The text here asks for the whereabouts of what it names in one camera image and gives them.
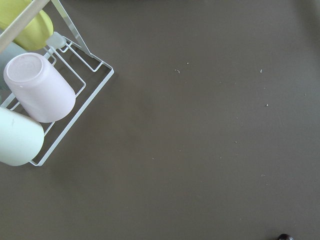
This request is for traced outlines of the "pink cup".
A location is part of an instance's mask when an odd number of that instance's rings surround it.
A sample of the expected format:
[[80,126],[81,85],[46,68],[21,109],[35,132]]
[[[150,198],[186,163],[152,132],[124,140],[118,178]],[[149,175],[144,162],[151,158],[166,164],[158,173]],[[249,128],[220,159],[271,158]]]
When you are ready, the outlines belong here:
[[73,88],[38,53],[27,52],[14,57],[6,64],[3,77],[28,115],[37,122],[59,121],[75,106]]

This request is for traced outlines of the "white cup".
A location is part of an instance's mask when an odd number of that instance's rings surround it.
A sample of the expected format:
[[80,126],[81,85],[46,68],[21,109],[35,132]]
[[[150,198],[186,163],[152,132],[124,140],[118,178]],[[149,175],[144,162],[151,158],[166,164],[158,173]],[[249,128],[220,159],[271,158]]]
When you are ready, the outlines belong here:
[[21,166],[33,160],[44,143],[44,129],[33,119],[0,108],[0,161]]

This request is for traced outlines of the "grey cup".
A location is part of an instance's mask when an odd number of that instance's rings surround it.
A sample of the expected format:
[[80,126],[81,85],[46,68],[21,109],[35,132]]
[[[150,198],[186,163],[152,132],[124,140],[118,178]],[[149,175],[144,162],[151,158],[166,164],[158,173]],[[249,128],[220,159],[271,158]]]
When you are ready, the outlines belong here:
[[4,70],[9,61],[14,57],[27,53],[22,47],[14,42],[11,42],[1,53],[0,53],[0,89],[9,90],[4,80]]

